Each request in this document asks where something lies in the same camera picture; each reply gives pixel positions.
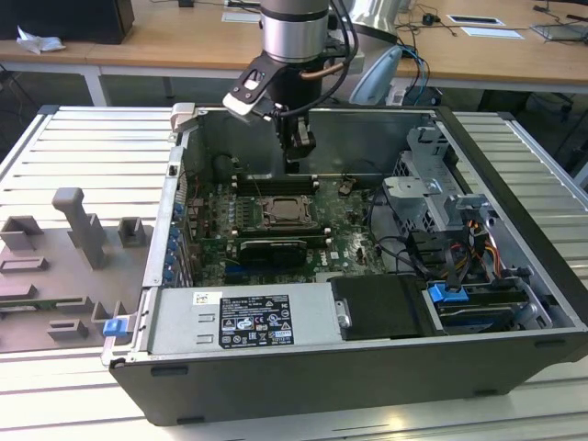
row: wooden desk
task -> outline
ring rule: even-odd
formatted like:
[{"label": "wooden desk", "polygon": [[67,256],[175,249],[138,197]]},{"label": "wooden desk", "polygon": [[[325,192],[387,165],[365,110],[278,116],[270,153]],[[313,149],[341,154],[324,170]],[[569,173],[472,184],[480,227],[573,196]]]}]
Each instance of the wooden desk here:
[{"label": "wooden desk", "polygon": [[[523,28],[524,40],[469,37],[460,28],[453,37],[446,28],[422,28],[416,36],[420,54],[429,62],[429,85],[479,89],[588,93],[588,48],[580,43],[546,43],[528,27],[555,23],[533,11],[532,0],[419,0],[447,14],[498,17],[505,28]],[[0,41],[0,62],[15,71],[82,74],[96,105],[107,105],[102,75],[235,78],[261,51],[262,33],[253,23],[222,22],[223,7],[177,2],[133,0],[134,28],[118,46],[68,43],[68,49],[40,56],[14,41]],[[553,14],[585,16],[588,7],[552,3]],[[423,12],[416,7],[413,21]],[[407,15],[399,15],[401,23]],[[412,44],[411,33],[399,32]],[[395,83],[406,86],[415,75],[414,62],[403,60]]]},{"label": "wooden desk", "polygon": [[[533,11],[541,2],[527,0],[424,0],[423,5],[438,9],[438,15],[446,25],[455,25],[448,14],[479,17],[496,17],[504,28],[521,28],[517,32],[524,40],[506,40],[469,37],[460,28],[421,28],[416,36],[419,53],[431,66],[432,81],[450,85],[455,81],[487,83],[519,83],[533,85],[582,85],[588,86],[588,47],[581,43],[545,42],[543,37],[529,29],[533,24],[556,24],[546,14]],[[568,22],[567,14],[588,15],[588,7],[551,3],[551,13]],[[414,8],[413,21],[421,21],[423,11]],[[408,22],[406,14],[398,16],[401,23]],[[412,45],[410,31],[399,30],[406,44]],[[401,68],[405,73],[409,61]]]},{"label": "wooden desk", "polygon": [[[221,0],[211,0],[221,4]],[[261,52],[255,23],[222,22],[224,8],[133,0],[135,23],[118,46],[97,44],[87,62],[100,65],[241,71]]]}]

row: desk leg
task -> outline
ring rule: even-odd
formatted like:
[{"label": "desk leg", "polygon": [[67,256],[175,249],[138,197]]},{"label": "desk leg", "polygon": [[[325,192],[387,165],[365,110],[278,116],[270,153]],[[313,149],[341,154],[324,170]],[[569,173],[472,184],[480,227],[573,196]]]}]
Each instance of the desk leg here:
[{"label": "desk leg", "polygon": [[100,75],[100,70],[96,68],[88,69],[83,73],[85,84],[88,86],[88,91],[92,97],[92,103],[97,107],[110,106],[110,97],[108,91],[103,83],[103,77]]},{"label": "desk leg", "polygon": [[165,76],[162,79],[164,80],[165,97],[166,98],[175,97],[174,84],[172,83],[172,79],[169,76]]}]

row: motherboard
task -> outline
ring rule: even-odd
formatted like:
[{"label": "motherboard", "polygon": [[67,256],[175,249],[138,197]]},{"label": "motherboard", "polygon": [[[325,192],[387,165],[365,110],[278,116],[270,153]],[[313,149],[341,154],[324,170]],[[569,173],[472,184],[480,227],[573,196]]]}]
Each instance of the motherboard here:
[{"label": "motherboard", "polygon": [[235,176],[230,184],[195,184],[187,204],[195,286],[385,273],[368,231],[373,193],[341,176]]}]

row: blue clip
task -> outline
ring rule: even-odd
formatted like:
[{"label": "blue clip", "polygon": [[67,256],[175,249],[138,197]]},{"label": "blue clip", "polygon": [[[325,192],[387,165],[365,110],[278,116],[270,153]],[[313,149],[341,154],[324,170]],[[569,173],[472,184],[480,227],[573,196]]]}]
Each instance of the blue clip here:
[{"label": "blue clip", "polygon": [[104,323],[102,334],[105,337],[126,337],[129,319],[110,319]]},{"label": "blue clip", "polygon": [[468,301],[468,293],[464,288],[459,291],[451,291],[447,289],[445,283],[435,283],[431,288],[428,289],[433,303],[439,301]]}]

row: sticker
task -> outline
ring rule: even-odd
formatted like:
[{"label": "sticker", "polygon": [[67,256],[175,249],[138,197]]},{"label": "sticker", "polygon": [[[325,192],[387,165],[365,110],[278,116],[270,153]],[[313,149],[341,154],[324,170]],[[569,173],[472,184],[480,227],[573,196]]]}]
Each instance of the sticker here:
[{"label": "sticker", "polygon": [[223,349],[294,345],[288,296],[219,297],[219,301]]},{"label": "sticker", "polygon": [[192,297],[193,305],[218,305],[221,303],[222,291],[196,291]]}]

